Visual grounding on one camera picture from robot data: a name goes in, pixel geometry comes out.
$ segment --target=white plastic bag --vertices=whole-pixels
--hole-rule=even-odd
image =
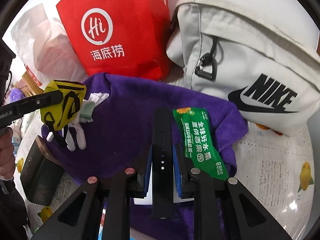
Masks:
[[[49,20],[43,4],[22,15],[13,26],[11,37],[19,58],[42,89],[52,79],[83,82],[88,78],[60,20]]]

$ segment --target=haidilao logo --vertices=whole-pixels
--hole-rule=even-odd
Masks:
[[[94,45],[103,45],[111,39],[113,23],[106,11],[93,8],[82,17],[81,30],[87,41]]]

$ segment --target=red paper bag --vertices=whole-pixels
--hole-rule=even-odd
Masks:
[[[89,75],[167,76],[169,9],[164,0],[61,0],[57,9]]]

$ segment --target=yellow bag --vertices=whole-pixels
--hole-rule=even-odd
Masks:
[[[79,112],[87,88],[79,82],[52,80],[45,88],[44,93],[54,90],[60,90],[63,93],[63,100],[60,104],[42,108],[40,110],[41,120],[53,132],[60,145],[66,146],[65,140],[61,141],[57,131],[66,127]]]

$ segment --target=black plastic buckle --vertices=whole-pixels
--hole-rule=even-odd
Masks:
[[[212,39],[212,48],[210,50],[210,53],[204,54],[200,59],[200,64],[195,69],[195,74],[198,77],[202,77],[210,81],[216,80],[218,71],[218,63],[215,59],[215,55],[217,53],[217,42],[218,38],[214,36]],[[212,66],[212,73],[200,69],[200,67],[206,67],[209,66],[209,64],[211,64]]]

